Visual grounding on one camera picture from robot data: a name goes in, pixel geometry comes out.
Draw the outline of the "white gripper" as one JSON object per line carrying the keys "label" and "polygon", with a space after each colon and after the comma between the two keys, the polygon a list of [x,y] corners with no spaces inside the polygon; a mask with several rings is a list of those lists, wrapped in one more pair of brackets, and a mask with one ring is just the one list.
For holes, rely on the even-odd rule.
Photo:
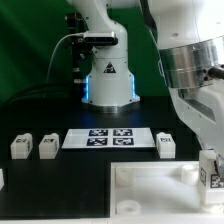
{"label": "white gripper", "polygon": [[224,157],[224,81],[181,91],[169,89],[178,117],[210,148]]}

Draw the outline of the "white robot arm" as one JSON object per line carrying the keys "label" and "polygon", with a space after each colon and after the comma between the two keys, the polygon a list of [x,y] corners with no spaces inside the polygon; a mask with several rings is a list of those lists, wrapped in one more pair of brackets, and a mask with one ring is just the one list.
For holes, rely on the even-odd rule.
{"label": "white robot arm", "polygon": [[84,18],[93,44],[85,102],[120,107],[137,101],[128,69],[127,32],[110,8],[139,7],[157,31],[158,67],[179,118],[224,157],[224,0],[66,0]]}

